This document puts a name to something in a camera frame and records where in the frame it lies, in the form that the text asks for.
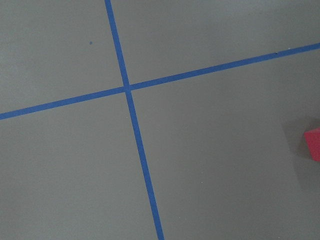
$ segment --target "floor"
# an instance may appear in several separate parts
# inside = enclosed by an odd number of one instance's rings
[[[0,0],[1,240],[318,240],[318,0]]]

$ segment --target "red block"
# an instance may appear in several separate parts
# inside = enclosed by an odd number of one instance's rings
[[[304,133],[313,160],[320,162],[320,127]]]

